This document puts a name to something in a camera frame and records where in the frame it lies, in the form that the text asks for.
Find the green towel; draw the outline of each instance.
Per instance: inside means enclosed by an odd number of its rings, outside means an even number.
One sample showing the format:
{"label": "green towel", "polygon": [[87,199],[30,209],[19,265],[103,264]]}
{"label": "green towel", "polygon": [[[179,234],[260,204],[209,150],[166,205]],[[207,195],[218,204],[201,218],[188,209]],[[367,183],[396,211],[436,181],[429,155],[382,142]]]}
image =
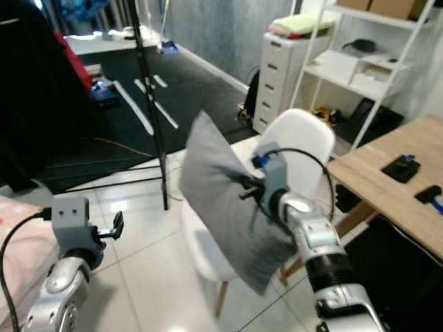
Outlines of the green towel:
{"label": "green towel", "polygon": [[[284,28],[296,35],[306,35],[314,31],[318,17],[314,15],[292,15],[276,19],[273,24]],[[323,17],[320,23],[320,30],[334,26],[335,20],[331,17]]]}

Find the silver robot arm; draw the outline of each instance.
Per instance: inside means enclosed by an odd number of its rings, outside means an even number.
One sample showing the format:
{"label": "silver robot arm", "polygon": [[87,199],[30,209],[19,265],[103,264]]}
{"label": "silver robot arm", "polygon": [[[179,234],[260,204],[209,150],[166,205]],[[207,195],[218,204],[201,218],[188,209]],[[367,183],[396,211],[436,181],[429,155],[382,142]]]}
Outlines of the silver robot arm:
{"label": "silver robot arm", "polygon": [[314,291],[317,332],[384,332],[365,288],[355,277],[335,227],[309,199],[287,187],[287,164],[275,143],[260,147],[253,163],[264,179],[246,196],[255,196],[262,208],[290,229]]}
{"label": "silver robot arm", "polygon": [[91,270],[103,260],[105,243],[123,231],[122,212],[114,228],[98,230],[89,225],[89,202],[82,197],[55,199],[51,219],[60,246],[60,260],[40,288],[40,296],[26,318],[23,332],[68,332],[78,323],[78,311],[88,296]]}
{"label": "silver robot arm", "polygon": [[298,252],[315,295],[321,332],[383,332],[365,288],[356,280],[331,222],[312,201],[292,193],[278,204],[282,221],[295,225]]}

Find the pink blanket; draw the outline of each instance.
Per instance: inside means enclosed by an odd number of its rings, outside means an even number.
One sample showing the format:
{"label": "pink blanket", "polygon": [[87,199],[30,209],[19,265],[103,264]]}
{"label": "pink blanket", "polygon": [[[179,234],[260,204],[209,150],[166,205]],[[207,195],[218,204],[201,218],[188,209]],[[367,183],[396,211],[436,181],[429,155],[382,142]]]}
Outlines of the pink blanket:
{"label": "pink blanket", "polygon": [[[0,244],[15,225],[38,209],[0,196]],[[29,221],[14,234],[8,244],[3,269],[21,323],[38,298],[39,288],[49,268],[57,261],[57,254],[57,241],[51,223],[43,219]],[[0,290],[0,330],[9,329],[9,310],[3,291]]]}

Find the white shelf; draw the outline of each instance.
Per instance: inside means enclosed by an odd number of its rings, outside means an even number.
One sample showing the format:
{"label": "white shelf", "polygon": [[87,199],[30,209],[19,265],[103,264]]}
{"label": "white shelf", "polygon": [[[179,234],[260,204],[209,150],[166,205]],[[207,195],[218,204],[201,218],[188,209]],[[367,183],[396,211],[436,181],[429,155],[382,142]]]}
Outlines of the white shelf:
{"label": "white shelf", "polygon": [[[404,19],[394,19],[392,17],[378,15],[373,12],[365,12],[362,10],[357,10],[337,5],[326,5],[325,8],[327,10],[331,10],[332,12],[337,12],[343,15],[356,17],[357,19],[364,19],[366,21],[377,22],[388,26],[396,26],[402,29],[413,30],[417,26],[417,22],[414,21],[406,21]],[[424,24],[423,28],[429,28],[434,24],[435,24],[434,21],[430,21]]]}
{"label": "white shelf", "polygon": [[340,80],[337,77],[333,77],[331,75],[328,75],[327,73],[321,73],[317,68],[314,68],[313,66],[306,67],[305,71],[311,75],[321,78],[322,80],[331,82],[331,83],[338,85],[338,86],[341,86],[342,88],[344,88],[346,90],[352,91],[354,93],[362,95],[363,97],[369,98],[371,100],[377,100],[380,98],[380,95],[374,93],[373,91],[364,90],[364,89],[360,89],[356,86],[352,86],[351,84],[348,84],[346,81]]}

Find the wooden desk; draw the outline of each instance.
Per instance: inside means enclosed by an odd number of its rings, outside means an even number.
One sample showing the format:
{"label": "wooden desk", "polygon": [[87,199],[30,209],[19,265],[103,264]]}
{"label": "wooden desk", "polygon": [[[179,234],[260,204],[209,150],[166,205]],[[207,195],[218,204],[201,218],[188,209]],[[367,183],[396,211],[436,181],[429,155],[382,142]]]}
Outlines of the wooden desk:
{"label": "wooden desk", "polygon": [[[407,184],[399,183],[381,169],[400,155],[414,155],[422,167]],[[443,187],[443,119],[424,116],[328,165],[330,174],[361,198],[338,225],[340,237],[378,213],[443,259],[443,216],[415,195],[432,185]],[[283,284],[301,267],[296,262],[280,269]]]}

